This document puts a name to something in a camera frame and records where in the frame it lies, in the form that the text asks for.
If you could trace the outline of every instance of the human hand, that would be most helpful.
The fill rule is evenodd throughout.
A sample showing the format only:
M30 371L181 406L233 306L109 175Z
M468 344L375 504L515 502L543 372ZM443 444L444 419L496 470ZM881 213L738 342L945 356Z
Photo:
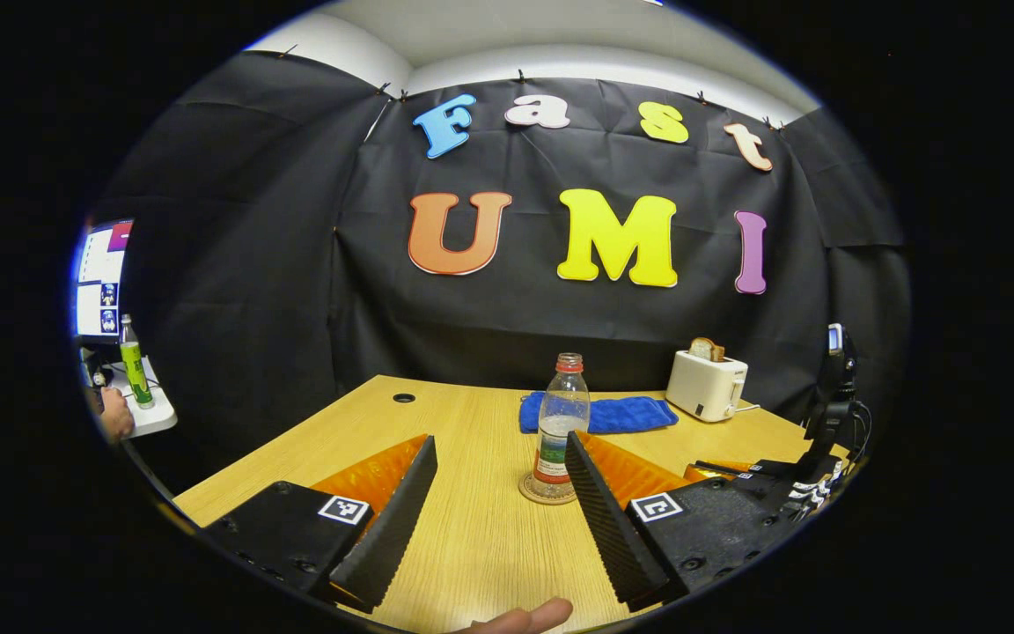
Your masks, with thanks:
M574 614L574 604L553 597L532 611L507 611L488 622L472 622L472 626L453 634L538 634L566 623Z
M113 440L128 437L136 429L136 419L132 417L132 410L124 394L119 390L104 386L100 389L100 398L103 401L100 423L103 425L104 433L107 433Z

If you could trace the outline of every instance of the white ceiling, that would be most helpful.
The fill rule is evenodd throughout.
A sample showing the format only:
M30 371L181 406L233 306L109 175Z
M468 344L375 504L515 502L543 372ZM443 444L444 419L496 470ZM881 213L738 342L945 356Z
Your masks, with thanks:
M318 12L377 37L415 69L495 49L592 45L701 65L801 112L819 104L791 77L712 25L644 0L343 0Z

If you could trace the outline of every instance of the yellow letter m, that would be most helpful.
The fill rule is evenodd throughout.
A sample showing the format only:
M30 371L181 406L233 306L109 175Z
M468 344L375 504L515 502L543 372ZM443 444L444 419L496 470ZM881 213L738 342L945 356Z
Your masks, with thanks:
M566 190L559 200L570 208L569 250L566 262L558 266L559 277L596 280L598 270L592 263L595 244L609 280L619 280L632 252L636 251L637 264L629 270L634 284L670 288L678 282L671 269L673 202L661 197L641 197L621 224L600 192Z

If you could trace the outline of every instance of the white wall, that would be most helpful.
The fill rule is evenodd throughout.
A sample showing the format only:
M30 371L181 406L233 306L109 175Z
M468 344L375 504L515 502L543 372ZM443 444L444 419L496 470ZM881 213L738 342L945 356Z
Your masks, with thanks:
M516 79L518 69L527 77L584 77L655 85L697 95L755 119L769 117L774 125L788 124L805 113L753 85L724 73L671 57L627 49L547 44L499 49L452 57L414 69L381 40L339 17L315 11L304 13L255 42L249 51L283 53L333 65L361 77L366 83L390 83L386 93L402 95L443 88L446 85L497 79Z
M245 51L286 52L333 65L371 85L389 81L386 93L402 95L412 67L405 57L369 32L339 17L310 11L258 40Z
M774 125L782 121L788 124L805 114L753 85L700 65L626 49L564 44L485 51L427 64L412 72L406 89L416 95L458 83L517 79L518 69L523 70L524 77L607 79L692 96L702 90L708 101L755 119L769 117Z

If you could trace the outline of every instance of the bottle label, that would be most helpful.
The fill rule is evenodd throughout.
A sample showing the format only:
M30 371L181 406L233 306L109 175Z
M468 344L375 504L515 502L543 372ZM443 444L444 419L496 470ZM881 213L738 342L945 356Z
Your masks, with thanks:
M120 357L124 359L124 368L128 370L128 382L132 383L132 392L136 394L137 403L151 403L151 389L148 377L143 370L143 357L138 344L121 345Z
M566 470L566 437L553 436L538 429L538 449L534 452L534 478L547 484L571 480Z

